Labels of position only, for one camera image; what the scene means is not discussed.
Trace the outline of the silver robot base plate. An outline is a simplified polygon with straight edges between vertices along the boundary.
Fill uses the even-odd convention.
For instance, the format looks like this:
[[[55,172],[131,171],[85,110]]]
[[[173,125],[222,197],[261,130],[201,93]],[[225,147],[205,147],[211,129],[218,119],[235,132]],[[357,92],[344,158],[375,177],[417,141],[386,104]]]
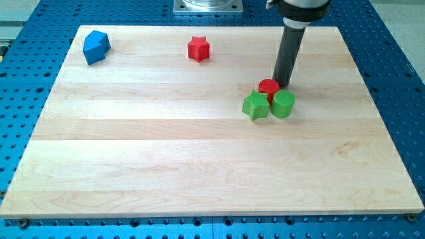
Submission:
[[[173,12],[183,13],[242,13],[243,0],[174,0]]]

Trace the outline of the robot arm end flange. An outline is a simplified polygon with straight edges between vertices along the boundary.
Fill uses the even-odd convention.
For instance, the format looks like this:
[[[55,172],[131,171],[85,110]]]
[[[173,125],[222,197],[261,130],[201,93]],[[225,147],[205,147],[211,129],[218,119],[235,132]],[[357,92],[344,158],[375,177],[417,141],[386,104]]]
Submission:
[[[267,0],[266,9],[277,8],[285,26],[304,29],[328,13],[331,0]]]

